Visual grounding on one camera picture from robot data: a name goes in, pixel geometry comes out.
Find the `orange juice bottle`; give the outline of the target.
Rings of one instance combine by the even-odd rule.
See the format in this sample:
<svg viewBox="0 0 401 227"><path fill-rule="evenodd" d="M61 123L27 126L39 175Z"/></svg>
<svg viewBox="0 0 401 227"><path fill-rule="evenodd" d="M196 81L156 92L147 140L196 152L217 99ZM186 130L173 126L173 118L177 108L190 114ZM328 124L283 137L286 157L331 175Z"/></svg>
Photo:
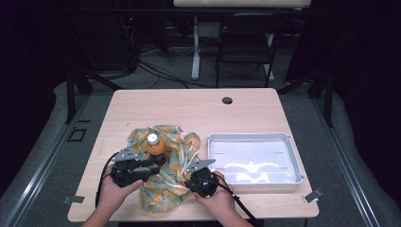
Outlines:
<svg viewBox="0 0 401 227"><path fill-rule="evenodd" d="M164 140L160 139L157 134L151 133L148 135L143 148L150 155L161 155L165 153L165 145Z"/></svg>

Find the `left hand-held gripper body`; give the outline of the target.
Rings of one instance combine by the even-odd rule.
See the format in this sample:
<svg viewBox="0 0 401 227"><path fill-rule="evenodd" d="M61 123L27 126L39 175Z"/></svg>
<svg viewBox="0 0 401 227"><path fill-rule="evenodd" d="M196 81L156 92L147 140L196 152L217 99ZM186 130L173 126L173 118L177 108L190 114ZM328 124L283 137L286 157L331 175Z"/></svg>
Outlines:
<svg viewBox="0 0 401 227"><path fill-rule="evenodd" d="M143 166L143 161L139 155L130 147L121 149L112 158L114 162L111 177L114 183L120 187L125 187L138 180L146 182L150 177L142 174L142 171L154 166Z"/></svg>

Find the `black folding chair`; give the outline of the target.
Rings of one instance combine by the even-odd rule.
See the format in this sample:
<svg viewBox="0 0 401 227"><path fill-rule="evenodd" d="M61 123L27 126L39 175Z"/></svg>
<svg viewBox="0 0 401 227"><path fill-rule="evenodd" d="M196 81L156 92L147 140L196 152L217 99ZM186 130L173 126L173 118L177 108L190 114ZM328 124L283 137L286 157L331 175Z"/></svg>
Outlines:
<svg viewBox="0 0 401 227"><path fill-rule="evenodd" d="M273 14L235 13L224 18L218 28L216 86L222 63L263 66L268 86L278 39L285 28L285 20Z"/></svg>

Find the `person's right hand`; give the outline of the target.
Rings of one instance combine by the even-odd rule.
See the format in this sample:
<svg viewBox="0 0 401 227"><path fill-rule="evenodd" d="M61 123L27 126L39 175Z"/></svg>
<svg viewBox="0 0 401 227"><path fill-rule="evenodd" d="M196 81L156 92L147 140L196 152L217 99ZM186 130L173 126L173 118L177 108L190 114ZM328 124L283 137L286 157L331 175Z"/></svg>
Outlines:
<svg viewBox="0 0 401 227"><path fill-rule="evenodd" d="M220 186L210 198L203 198L197 193L194 193L193 196L215 219L230 218L236 214L232 195Z"/></svg>

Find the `white desk leg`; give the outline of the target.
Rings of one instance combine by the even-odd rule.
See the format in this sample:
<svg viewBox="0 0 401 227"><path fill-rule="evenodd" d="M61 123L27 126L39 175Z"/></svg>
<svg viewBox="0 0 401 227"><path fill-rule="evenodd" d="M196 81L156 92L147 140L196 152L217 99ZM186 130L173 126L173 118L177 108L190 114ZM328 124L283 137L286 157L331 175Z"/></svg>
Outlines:
<svg viewBox="0 0 401 227"><path fill-rule="evenodd" d="M194 56L192 63L191 78L193 80L198 80L200 78L201 56L200 56L199 21L197 16L194 17L193 35L194 35Z"/></svg>

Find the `grey tape piece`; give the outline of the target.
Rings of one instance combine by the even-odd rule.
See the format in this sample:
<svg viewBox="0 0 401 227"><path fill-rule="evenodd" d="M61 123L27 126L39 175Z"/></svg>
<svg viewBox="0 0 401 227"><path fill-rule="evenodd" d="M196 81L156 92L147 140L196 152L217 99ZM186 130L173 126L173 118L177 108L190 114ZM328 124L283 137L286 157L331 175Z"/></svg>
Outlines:
<svg viewBox="0 0 401 227"><path fill-rule="evenodd" d="M321 191L320 188L312 191L311 193L307 194L306 196L303 196L303 200L307 203L311 203L313 201L317 201L320 196L323 195L323 192Z"/></svg>
<svg viewBox="0 0 401 227"><path fill-rule="evenodd" d="M72 204L72 203L83 203L84 198L82 196L65 196L61 201L64 204Z"/></svg>

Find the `person's left hand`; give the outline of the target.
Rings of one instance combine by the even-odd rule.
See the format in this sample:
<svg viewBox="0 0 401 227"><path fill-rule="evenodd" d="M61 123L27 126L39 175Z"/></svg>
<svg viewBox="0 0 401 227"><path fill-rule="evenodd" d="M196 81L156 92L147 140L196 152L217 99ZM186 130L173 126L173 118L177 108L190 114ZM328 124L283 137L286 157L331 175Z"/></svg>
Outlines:
<svg viewBox="0 0 401 227"><path fill-rule="evenodd" d="M138 180L125 187L120 187L114 183L111 177L113 166L108 166L102 178L102 186L97 207L101 210L115 212L124 202L125 198L140 188L144 183Z"/></svg>

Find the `white metal tray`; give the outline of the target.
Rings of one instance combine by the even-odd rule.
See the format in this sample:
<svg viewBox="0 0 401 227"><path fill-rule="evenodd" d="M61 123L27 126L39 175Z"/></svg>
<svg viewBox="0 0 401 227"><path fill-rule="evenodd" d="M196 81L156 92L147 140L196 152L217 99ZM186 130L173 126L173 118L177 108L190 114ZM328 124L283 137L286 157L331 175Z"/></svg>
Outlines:
<svg viewBox="0 0 401 227"><path fill-rule="evenodd" d="M210 165L233 186L295 186L304 180L292 138L284 132L213 133Z"/></svg>

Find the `fruit print fabric bag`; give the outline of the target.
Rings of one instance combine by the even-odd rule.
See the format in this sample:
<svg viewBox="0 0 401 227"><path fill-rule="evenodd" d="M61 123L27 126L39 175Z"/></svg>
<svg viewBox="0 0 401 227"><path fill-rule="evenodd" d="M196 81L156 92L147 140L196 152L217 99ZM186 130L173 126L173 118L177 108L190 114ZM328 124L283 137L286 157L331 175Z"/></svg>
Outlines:
<svg viewBox="0 0 401 227"><path fill-rule="evenodd" d="M186 170L198 157L200 138L194 132L184 132L179 126L158 125L135 129L127 139L127 145L139 159L149 159L145 143L151 133L165 142L166 163L158 174L151 176L140 188L143 208L151 213L165 213L180 205L192 195L185 186L191 174Z"/></svg>

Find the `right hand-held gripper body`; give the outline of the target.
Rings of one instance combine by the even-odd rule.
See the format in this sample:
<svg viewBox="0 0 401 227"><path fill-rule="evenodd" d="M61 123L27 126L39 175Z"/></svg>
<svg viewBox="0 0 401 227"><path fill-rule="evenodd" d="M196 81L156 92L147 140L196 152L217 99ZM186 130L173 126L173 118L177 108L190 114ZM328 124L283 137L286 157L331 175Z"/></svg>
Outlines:
<svg viewBox="0 0 401 227"><path fill-rule="evenodd" d="M203 198L212 196L218 187L218 177L211 172L209 166L215 161L215 159L193 161L186 170L190 178L185 182L185 186Z"/></svg>

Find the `aluminium floor rail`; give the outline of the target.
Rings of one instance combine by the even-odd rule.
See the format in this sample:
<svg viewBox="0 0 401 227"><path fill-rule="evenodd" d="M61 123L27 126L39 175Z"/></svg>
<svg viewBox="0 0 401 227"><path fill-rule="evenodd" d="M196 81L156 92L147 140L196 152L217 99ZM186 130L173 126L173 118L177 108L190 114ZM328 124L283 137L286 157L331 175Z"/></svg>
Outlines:
<svg viewBox="0 0 401 227"><path fill-rule="evenodd" d="M381 227L377 216L375 215L374 210L372 209L371 204L369 203L364 190L362 189L357 175L353 170L346 153L340 143L340 139L336 135L336 132L333 128L330 128L328 123L326 122L323 115L323 105L322 103L315 98L310 99L312 106L315 112L318 115L318 118L323 125L323 129L325 134L328 136L331 145L334 148L334 156L339 165L341 174L346 181L347 187L350 190L352 198L357 206L357 209L365 223L366 227Z"/></svg>
<svg viewBox="0 0 401 227"><path fill-rule="evenodd" d="M64 123L56 104L6 194L0 198L0 227L79 227L68 219L71 204L92 149L95 120L90 98L78 100L77 113Z"/></svg>

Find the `black metal stand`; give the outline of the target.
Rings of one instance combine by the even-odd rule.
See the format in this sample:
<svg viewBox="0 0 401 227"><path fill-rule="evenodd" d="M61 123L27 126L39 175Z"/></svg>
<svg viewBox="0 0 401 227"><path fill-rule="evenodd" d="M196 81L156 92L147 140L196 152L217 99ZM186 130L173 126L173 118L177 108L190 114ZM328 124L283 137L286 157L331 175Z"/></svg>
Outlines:
<svg viewBox="0 0 401 227"><path fill-rule="evenodd" d="M121 86L103 78L93 70L85 67L71 68L66 74L66 92L67 92L67 118L65 124L68 125L76 115L76 92L75 88L88 96L93 92L93 87L89 79L94 79L112 90L120 90Z"/></svg>
<svg viewBox="0 0 401 227"><path fill-rule="evenodd" d="M332 128L332 104L333 104L333 80L334 77L330 69L318 69L315 72L290 82L287 86L278 90L279 94L286 94L289 91L310 82L311 86L307 91L310 98L319 98L324 94L323 99L323 118L326 124Z"/></svg>

